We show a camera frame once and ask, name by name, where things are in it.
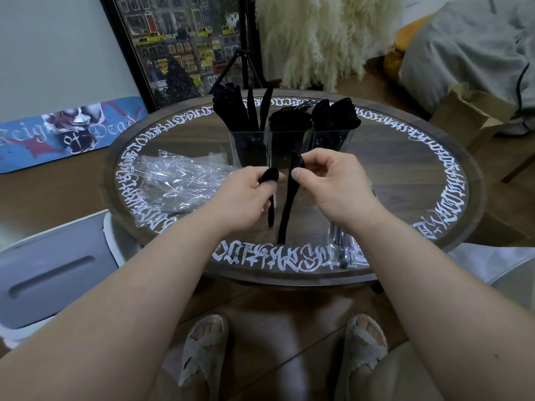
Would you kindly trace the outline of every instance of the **slipper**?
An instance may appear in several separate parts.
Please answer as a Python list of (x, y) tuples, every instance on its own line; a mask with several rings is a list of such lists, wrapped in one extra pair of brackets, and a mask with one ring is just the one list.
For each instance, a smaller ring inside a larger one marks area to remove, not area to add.
[[(359, 318), (365, 318), (377, 330), (383, 339), (384, 345), (379, 345), (367, 330), (357, 326)], [(366, 342), (366, 345), (362, 345), (358, 338)], [(342, 366), (334, 392), (334, 401), (349, 401), (349, 377), (351, 373), (364, 364), (373, 371), (378, 362), (387, 353), (386, 337), (379, 324), (366, 314), (358, 314), (351, 317), (346, 324), (344, 355), (342, 356)]]
[[(193, 338), (193, 332), (199, 325), (207, 322), (220, 322), (221, 332), (210, 333), (196, 341)], [(217, 401), (227, 340), (228, 323), (225, 318), (212, 314), (199, 319), (189, 330), (184, 343), (182, 371), (180, 372), (178, 385), (182, 386), (188, 378), (198, 371), (202, 371), (208, 385), (208, 401)]]

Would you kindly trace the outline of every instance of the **red door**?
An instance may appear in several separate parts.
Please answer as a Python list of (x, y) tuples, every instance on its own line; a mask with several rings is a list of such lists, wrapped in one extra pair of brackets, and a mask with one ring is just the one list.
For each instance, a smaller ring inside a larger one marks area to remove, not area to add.
[(145, 11), (145, 18), (147, 19), (147, 23), (149, 24), (149, 32), (158, 32), (156, 22), (154, 22), (154, 17), (152, 16), (152, 13), (150, 11)]

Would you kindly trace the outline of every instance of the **round wooden table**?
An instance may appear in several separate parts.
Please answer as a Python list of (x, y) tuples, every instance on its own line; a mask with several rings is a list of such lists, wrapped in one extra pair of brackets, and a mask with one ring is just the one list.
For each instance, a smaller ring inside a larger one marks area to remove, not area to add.
[[(264, 90), (255, 90), (259, 106)], [(304, 100), (344, 96), (314, 91), (274, 90), (270, 115)], [(102, 195), (117, 221), (141, 244), (147, 244), (181, 215), (151, 207), (140, 194), (142, 180), (132, 174), (138, 155), (158, 150), (200, 157), (225, 150), (230, 157), (228, 129), (212, 110), (212, 97), (166, 107), (125, 130), (110, 146), (104, 166)], [(403, 111), (353, 98), (362, 119), (348, 153), (364, 166), (384, 206), (414, 229), (449, 251), (477, 226), (485, 206), (483, 177), (477, 163), (444, 132)], [(227, 237), (207, 264), (205, 274), (242, 282), (290, 287), (357, 284), (376, 279), (362, 254), (340, 268), (327, 245), (329, 222), (311, 195), (299, 189), (291, 210), (284, 246), (277, 230), (286, 186), (277, 191), (275, 227), (267, 214), (249, 231)], [(137, 228), (137, 212), (147, 225)]]

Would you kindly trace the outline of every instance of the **pampas grass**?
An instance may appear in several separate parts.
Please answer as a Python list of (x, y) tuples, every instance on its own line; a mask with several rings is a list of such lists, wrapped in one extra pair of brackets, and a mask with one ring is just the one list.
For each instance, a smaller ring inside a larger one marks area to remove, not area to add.
[(263, 52), (287, 56), (283, 86), (331, 92), (392, 44), (402, 11), (403, 0), (256, 0)]

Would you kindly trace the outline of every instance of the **cardboard box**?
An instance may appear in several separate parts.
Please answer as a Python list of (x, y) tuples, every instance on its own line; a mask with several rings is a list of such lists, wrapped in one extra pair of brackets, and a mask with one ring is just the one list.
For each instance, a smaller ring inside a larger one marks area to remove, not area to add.
[(451, 86), (429, 121), (470, 153), (483, 147), (515, 114), (516, 107), (467, 83)]

